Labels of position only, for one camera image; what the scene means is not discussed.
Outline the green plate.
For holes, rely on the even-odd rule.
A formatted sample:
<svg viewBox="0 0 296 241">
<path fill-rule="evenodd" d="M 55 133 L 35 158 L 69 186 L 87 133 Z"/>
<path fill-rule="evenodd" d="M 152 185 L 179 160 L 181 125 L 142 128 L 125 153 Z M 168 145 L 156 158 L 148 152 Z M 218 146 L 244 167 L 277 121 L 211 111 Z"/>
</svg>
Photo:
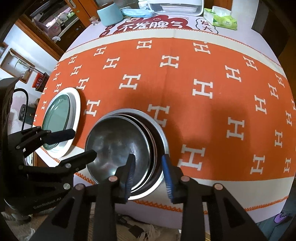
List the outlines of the green plate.
<svg viewBox="0 0 296 241">
<path fill-rule="evenodd" d="M 66 129 L 70 113 L 70 98 L 62 94 L 55 98 L 45 113 L 42 129 L 58 132 Z"/>
</svg>

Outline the large white plate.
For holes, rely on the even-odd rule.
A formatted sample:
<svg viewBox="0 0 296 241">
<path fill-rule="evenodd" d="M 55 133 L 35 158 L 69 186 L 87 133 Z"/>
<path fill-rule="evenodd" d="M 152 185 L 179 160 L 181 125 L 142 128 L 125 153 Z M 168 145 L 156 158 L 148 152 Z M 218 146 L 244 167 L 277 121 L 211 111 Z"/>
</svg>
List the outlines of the large white plate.
<svg viewBox="0 0 296 241">
<path fill-rule="evenodd" d="M 67 87 L 56 89 L 52 97 L 45 94 L 42 96 L 45 99 L 39 101 L 33 125 L 51 132 L 68 129 L 77 131 L 81 111 L 79 92 L 73 87 Z"/>
</svg>

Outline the small steel bowl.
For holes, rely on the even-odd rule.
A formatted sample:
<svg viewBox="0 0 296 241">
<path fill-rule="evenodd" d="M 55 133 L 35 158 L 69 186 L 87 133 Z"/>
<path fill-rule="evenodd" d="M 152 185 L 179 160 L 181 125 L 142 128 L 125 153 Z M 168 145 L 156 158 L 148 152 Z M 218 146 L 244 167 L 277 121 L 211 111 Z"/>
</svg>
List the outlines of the small steel bowl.
<svg viewBox="0 0 296 241">
<path fill-rule="evenodd" d="M 135 157 L 135 170 L 139 158 L 148 164 L 149 151 L 142 130 L 124 116 L 110 115 L 100 120 L 89 133 L 85 150 L 94 150 L 96 159 L 87 165 L 92 179 L 101 183 L 113 176 L 118 167 L 124 166 L 130 154 Z M 133 185 L 141 179 L 135 174 Z"/>
</svg>

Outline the large steel bowl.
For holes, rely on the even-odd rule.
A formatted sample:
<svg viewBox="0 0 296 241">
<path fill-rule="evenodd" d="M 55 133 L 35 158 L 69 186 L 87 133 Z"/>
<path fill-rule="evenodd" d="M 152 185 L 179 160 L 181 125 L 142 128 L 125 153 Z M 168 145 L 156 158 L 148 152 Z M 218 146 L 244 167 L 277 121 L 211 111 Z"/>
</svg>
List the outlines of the large steel bowl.
<svg viewBox="0 0 296 241">
<path fill-rule="evenodd" d="M 148 114 L 131 108 L 114 110 L 101 117 L 86 138 L 85 150 L 94 150 L 96 159 L 87 165 L 99 184 L 135 156 L 135 173 L 130 199 L 151 194 L 161 184 L 162 156 L 169 144 L 161 126 Z"/>
</svg>

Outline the pink steel bowl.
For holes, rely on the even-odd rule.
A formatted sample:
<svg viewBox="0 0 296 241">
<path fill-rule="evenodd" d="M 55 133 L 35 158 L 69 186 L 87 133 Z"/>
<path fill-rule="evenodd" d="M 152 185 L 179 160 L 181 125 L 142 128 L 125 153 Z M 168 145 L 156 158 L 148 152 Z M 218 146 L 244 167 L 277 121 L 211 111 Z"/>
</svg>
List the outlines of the pink steel bowl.
<svg viewBox="0 0 296 241">
<path fill-rule="evenodd" d="M 135 174 L 141 174 L 142 171 L 144 171 L 144 174 L 141 175 L 141 179 L 137 181 L 136 184 L 132 187 L 132 192 L 136 192 L 137 190 L 142 189 L 151 180 L 154 174 L 157 163 L 156 143 L 154 141 L 152 133 L 142 121 L 129 114 L 122 113 L 119 114 L 119 116 L 124 116 L 126 119 L 129 119 L 142 130 L 145 143 L 149 151 L 148 164 L 144 164 L 143 158 L 139 158 L 138 163 L 136 164 L 137 170 L 135 170 Z"/>
</svg>

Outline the red basket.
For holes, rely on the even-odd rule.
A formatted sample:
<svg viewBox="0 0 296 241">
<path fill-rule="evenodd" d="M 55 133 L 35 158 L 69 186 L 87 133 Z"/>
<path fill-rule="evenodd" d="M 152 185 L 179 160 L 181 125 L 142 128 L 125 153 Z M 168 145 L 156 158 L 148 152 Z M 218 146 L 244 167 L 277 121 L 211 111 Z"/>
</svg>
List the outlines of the red basket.
<svg viewBox="0 0 296 241">
<path fill-rule="evenodd" d="M 43 79 L 44 79 L 44 74 L 38 72 L 32 84 L 32 88 L 38 89 L 41 86 Z"/>
</svg>

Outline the orange H pattern tablecloth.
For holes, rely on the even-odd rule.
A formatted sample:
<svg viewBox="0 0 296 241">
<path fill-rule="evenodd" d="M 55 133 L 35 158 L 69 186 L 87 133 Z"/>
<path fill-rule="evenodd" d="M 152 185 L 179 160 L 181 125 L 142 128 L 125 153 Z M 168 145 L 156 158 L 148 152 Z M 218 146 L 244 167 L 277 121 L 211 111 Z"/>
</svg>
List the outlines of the orange H pattern tablecloth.
<svg viewBox="0 0 296 241">
<path fill-rule="evenodd" d="M 185 175 L 224 185 L 255 222 L 282 211 L 295 176 L 295 100 L 281 66 L 238 32 L 166 15 L 90 25 L 54 67 L 34 125 L 67 87 L 81 96 L 71 154 L 101 117 L 138 109 Z"/>
</svg>

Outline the small glass jar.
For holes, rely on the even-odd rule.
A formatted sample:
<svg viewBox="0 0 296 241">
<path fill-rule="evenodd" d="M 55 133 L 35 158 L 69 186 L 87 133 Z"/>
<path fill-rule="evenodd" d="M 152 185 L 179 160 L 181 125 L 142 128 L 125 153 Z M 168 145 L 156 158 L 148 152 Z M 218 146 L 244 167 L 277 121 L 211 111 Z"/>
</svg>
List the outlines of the small glass jar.
<svg viewBox="0 0 296 241">
<path fill-rule="evenodd" d="M 99 23 L 99 20 L 98 20 L 98 17 L 96 17 L 96 16 L 92 16 L 90 19 L 89 19 L 89 21 L 90 21 L 90 23 L 92 24 L 92 25 L 97 25 L 98 23 Z"/>
</svg>

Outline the teal canister brown lid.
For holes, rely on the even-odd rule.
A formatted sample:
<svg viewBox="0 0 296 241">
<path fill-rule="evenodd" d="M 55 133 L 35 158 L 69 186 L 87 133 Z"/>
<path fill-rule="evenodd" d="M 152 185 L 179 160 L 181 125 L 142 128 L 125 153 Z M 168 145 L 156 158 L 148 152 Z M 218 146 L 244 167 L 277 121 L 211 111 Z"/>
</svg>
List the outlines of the teal canister brown lid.
<svg viewBox="0 0 296 241">
<path fill-rule="evenodd" d="M 115 25 L 123 20 L 121 10 L 112 1 L 103 4 L 100 9 L 97 10 L 97 14 L 102 22 L 102 25 L 106 27 Z"/>
</svg>

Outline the blue face mask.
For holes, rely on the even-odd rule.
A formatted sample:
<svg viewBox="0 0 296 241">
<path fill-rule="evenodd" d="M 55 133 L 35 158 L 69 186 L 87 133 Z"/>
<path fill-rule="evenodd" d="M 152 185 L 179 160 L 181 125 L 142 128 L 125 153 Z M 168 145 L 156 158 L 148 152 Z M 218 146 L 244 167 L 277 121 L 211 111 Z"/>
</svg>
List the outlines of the blue face mask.
<svg viewBox="0 0 296 241">
<path fill-rule="evenodd" d="M 153 16 L 153 11 L 149 9 L 121 9 L 121 12 L 123 15 L 133 18 L 149 18 Z"/>
</svg>

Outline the white storage box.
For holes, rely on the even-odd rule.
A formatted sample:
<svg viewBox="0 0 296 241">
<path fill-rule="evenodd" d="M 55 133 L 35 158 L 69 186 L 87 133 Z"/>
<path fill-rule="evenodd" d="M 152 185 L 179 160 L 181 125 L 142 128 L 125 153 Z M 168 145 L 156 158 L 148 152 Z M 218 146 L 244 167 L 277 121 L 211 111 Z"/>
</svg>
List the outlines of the white storage box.
<svg viewBox="0 0 296 241">
<path fill-rule="evenodd" d="M 146 0 L 138 1 L 140 8 L 147 8 L 155 14 L 200 16 L 204 0 Z"/>
</svg>

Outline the green tissue pack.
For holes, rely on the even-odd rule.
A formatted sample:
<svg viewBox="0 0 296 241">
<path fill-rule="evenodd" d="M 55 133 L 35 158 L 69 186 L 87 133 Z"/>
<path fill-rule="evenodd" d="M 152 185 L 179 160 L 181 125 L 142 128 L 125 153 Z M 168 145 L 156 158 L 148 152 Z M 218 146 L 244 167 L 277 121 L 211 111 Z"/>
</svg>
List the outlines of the green tissue pack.
<svg viewBox="0 0 296 241">
<path fill-rule="evenodd" d="M 215 27 L 237 30 L 237 21 L 231 16 L 231 13 L 226 8 L 213 6 L 211 9 L 204 8 L 203 17 Z"/>
</svg>

